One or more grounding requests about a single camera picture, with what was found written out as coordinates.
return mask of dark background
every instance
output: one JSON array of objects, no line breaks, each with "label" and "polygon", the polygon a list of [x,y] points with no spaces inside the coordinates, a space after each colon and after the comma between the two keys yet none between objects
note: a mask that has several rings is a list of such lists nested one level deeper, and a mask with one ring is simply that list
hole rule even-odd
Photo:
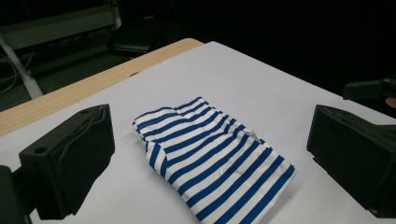
[{"label": "dark background", "polygon": [[[39,19],[103,0],[1,0],[0,25]],[[325,90],[342,95],[348,82],[396,72],[396,1],[114,0],[123,20],[155,14]],[[356,101],[396,117],[385,97]]]}]

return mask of table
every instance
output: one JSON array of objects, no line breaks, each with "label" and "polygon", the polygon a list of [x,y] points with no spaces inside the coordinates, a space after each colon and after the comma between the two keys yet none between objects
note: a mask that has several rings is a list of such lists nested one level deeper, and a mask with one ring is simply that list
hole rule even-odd
[{"label": "table", "polygon": [[[154,57],[161,53],[163,57]],[[113,80],[110,74],[120,76]],[[110,104],[116,152],[109,166],[93,184],[76,216],[44,221],[33,212],[34,223],[197,223],[173,187],[148,166],[144,148],[132,132],[137,116],[160,106],[181,105],[197,96],[253,129],[295,166],[296,176],[262,223],[395,222],[375,218],[364,210],[306,150],[316,105],[344,109],[375,124],[395,124],[393,118],[216,42],[182,40],[97,76],[0,114],[2,126],[5,119],[24,122],[15,126],[7,122],[7,132],[0,138],[0,163],[15,170],[20,165],[18,152],[38,137],[79,110]],[[23,117],[24,108],[35,115],[33,121]]]}]

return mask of folded cloth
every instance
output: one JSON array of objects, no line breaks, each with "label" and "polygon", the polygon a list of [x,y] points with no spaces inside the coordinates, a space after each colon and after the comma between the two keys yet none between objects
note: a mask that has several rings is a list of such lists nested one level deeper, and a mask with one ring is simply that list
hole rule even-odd
[{"label": "folded cloth", "polygon": [[204,98],[134,120],[146,160],[202,223],[257,223],[294,166]]}]

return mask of black object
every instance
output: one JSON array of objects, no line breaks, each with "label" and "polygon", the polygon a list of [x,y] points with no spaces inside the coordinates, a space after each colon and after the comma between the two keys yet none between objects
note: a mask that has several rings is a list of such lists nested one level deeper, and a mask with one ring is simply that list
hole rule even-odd
[{"label": "black object", "polygon": [[[166,6],[163,1],[148,1],[146,10],[123,19],[120,28],[107,41],[108,51],[114,55],[136,58],[184,38],[202,40],[195,22],[180,15],[186,7],[193,4],[180,0],[165,2]],[[140,4],[140,1],[132,1],[129,10]]]},{"label": "black object", "polygon": [[363,208],[396,217],[396,126],[317,105],[307,150]]},{"label": "black object", "polygon": [[376,81],[347,83],[344,87],[345,100],[376,99],[379,96],[396,97],[396,79],[384,78]]},{"label": "black object", "polygon": [[0,166],[0,223],[26,223],[78,212],[115,150],[109,105],[79,111],[20,152],[14,173]]}]

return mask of white table surface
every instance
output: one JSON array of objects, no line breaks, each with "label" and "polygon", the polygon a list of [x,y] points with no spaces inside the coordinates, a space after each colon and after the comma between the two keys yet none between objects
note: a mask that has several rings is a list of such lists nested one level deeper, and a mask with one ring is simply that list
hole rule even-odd
[{"label": "white table surface", "polygon": [[76,216],[36,223],[198,223],[177,192],[145,161],[133,120],[161,106],[204,97],[244,123],[296,168],[262,223],[396,223],[364,210],[306,150],[316,105],[344,109],[374,124],[396,119],[290,76],[219,43],[210,42],[157,64],[78,104],[0,138],[0,164],[20,167],[18,153],[79,110],[110,104],[116,152]]}]

